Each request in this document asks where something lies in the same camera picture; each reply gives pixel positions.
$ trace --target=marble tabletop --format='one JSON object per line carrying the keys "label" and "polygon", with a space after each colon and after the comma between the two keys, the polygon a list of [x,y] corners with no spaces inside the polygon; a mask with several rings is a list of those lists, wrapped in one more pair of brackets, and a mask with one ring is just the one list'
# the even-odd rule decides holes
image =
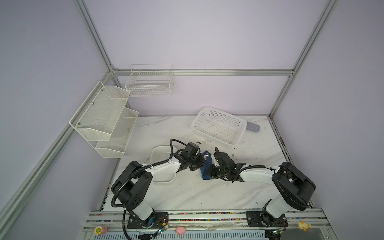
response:
{"label": "marble tabletop", "polygon": [[[138,117],[127,150],[119,163],[113,182],[132,161],[149,163],[152,150],[169,145],[169,139],[184,143],[200,142],[201,151],[211,154],[215,147],[226,152],[235,163],[277,166],[285,161],[282,150],[266,116],[239,116],[260,126],[259,132],[245,131],[240,143],[231,149],[197,136],[190,127],[194,116]],[[175,142],[177,149],[182,145]],[[227,182],[221,179],[203,180],[200,170],[178,172],[168,184],[151,184],[145,196],[155,210],[220,210],[260,209],[279,194],[275,186],[259,182]],[[104,211],[119,211],[111,207],[112,192],[108,192]]]}

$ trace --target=white plastic bin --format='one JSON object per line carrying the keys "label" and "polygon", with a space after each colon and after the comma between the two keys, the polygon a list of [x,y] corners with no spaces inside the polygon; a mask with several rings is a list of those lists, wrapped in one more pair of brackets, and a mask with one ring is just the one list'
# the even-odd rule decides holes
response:
{"label": "white plastic bin", "polygon": [[197,135],[231,148],[243,137],[247,121],[212,107],[204,107],[193,120],[191,128]]}

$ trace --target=white mesh rack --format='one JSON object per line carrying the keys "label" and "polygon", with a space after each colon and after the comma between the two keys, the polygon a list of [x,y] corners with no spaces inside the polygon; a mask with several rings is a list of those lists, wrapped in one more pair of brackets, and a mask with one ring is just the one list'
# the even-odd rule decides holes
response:
{"label": "white mesh rack", "polygon": [[75,113],[70,125],[103,158],[121,158],[139,113],[125,107],[129,91],[101,82],[96,87],[100,90],[92,102],[80,117],[80,109]]}
{"label": "white mesh rack", "polygon": [[192,121],[191,128],[197,135],[231,148],[243,137],[247,121],[212,107],[204,107]]}
{"label": "white mesh rack", "polygon": [[125,85],[132,97],[171,96],[172,65],[131,65],[131,75]]}

